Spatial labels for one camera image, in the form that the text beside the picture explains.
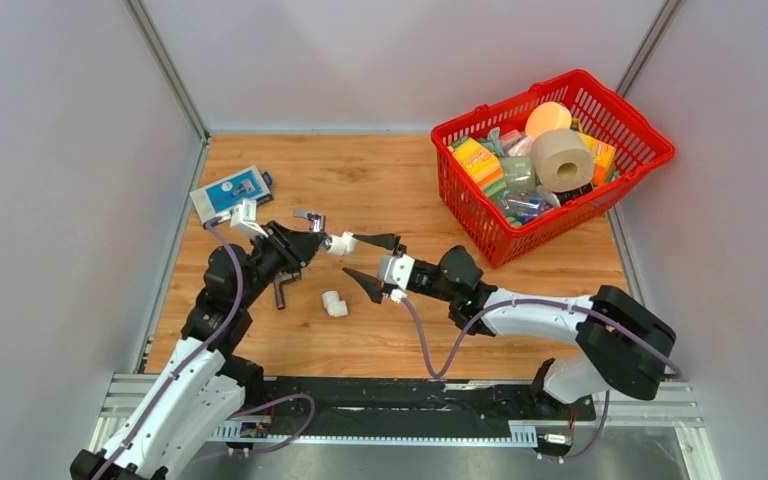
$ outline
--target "box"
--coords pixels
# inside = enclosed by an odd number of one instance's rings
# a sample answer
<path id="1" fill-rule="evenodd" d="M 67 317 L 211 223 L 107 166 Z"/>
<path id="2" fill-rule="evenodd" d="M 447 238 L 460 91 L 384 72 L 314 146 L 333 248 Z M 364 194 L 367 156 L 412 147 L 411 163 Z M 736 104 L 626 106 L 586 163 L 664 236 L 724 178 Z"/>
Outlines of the box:
<path id="1" fill-rule="evenodd" d="M 201 222 L 206 223 L 215 217 L 228 216 L 231 208 L 243 199 L 251 198 L 258 205 L 272 201 L 271 186 L 269 173 L 261 174 L 257 167 L 252 166 L 193 190 L 190 198 Z"/>

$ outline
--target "metal handle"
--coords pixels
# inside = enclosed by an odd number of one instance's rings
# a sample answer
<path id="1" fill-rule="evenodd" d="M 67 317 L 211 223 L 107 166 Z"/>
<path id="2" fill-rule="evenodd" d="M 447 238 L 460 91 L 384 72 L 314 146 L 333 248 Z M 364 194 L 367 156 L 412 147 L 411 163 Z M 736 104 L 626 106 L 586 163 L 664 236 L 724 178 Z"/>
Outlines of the metal handle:
<path id="1" fill-rule="evenodd" d="M 308 212 L 301 208 L 293 210 L 293 216 L 304 218 L 308 221 L 308 228 L 311 232 L 318 233 L 325 231 L 325 215 L 321 213 Z"/>

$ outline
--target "plastic container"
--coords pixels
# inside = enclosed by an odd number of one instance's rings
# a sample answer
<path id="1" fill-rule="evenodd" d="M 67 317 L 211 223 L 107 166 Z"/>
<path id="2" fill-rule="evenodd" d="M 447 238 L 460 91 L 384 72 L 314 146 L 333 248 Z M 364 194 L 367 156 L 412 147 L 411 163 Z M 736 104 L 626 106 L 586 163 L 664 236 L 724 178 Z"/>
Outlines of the plastic container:
<path id="1" fill-rule="evenodd" d="M 569 108 L 588 135 L 617 147 L 614 164 L 620 176 L 521 227 L 513 227 L 457 164 L 447 146 L 464 135 L 484 137 L 502 122 L 524 126 L 531 111 L 549 101 Z M 584 70 L 535 83 L 528 91 L 495 105 L 476 107 L 435 127 L 431 140 L 437 148 L 440 198 L 493 268 L 605 213 L 643 177 L 675 156 L 675 147 L 643 115 Z"/>

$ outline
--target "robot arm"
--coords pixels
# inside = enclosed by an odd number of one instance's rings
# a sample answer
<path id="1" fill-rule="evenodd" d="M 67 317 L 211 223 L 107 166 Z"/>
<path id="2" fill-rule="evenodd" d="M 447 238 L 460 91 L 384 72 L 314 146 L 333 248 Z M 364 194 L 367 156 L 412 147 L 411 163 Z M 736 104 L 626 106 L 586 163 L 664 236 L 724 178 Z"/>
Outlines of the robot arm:
<path id="1" fill-rule="evenodd" d="M 252 323 L 248 308 L 270 285 L 278 300 L 276 279 L 288 273 L 298 278 L 321 248 L 347 255 L 355 241 L 350 233 L 328 235 L 324 215 L 302 212 L 309 231 L 295 231 L 274 221 L 258 225 L 254 210 L 253 202 L 244 202 L 219 220 L 230 220 L 253 247 L 246 253 L 238 245 L 226 246 L 242 273 L 239 300 L 237 268 L 219 247 L 208 259 L 205 286 L 158 380 L 100 452 L 78 454 L 70 469 L 73 480 L 175 479 L 216 427 L 243 405 L 262 402 L 263 369 L 233 355 Z"/>
<path id="2" fill-rule="evenodd" d="M 447 302 L 449 318 L 469 334 L 534 335 L 578 345 L 578 356 L 549 359 L 536 373 L 532 388 L 547 403 L 559 407 L 608 389 L 640 400 L 655 398 L 675 333 L 622 290 L 603 285 L 592 296 L 524 295 L 483 282 L 483 271 L 462 246 L 450 249 L 435 265 L 408 256 L 398 235 L 355 238 L 391 250 L 381 259 L 376 276 L 343 269 L 373 302 L 381 303 L 385 296 L 401 302 L 409 292 L 417 293 Z"/>

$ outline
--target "wooden table surface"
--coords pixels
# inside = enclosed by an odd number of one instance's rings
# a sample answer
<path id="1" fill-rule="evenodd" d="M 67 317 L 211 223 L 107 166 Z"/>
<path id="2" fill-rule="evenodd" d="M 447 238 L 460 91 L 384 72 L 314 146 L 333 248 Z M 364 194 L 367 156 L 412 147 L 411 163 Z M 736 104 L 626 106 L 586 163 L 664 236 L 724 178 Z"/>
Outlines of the wooden table surface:
<path id="1" fill-rule="evenodd" d="M 443 205 L 437 193 L 436 155 L 427 135 L 233 135 L 214 137 L 201 184 L 256 165 L 274 178 L 275 200 L 258 208 L 258 221 L 276 220 L 306 229 L 293 218 L 301 207 L 327 216 L 337 235 L 396 232 L 414 258 L 437 263 L 462 244 L 484 269 L 484 280 L 535 295 L 595 293 L 600 285 L 625 288 L 619 258 L 604 217 L 594 219 L 497 270 L 489 265 Z M 250 249 L 247 239 L 220 227 L 232 243 Z M 207 258 L 217 241 L 190 215 L 151 348 L 147 372 L 168 361 L 180 329 L 203 287 Z M 254 323 L 236 354 L 267 375 L 427 377 L 417 332 L 403 305 L 376 305 L 340 269 L 375 274 L 381 249 L 359 245 L 348 257 L 324 252 L 303 270 L 302 280 L 285 285 L 287 308 L 277 310 L 271 288 L 250 309 Z M 349 314 L 327 315 L 321 295 L 337 290 Z M 447 305 L 413 295 L 439 369 L 458 329 Z M 468 336 L 448 378 L 530 379 L 547 358 L 569 357 L 574 346 L 527 336 Z"/>

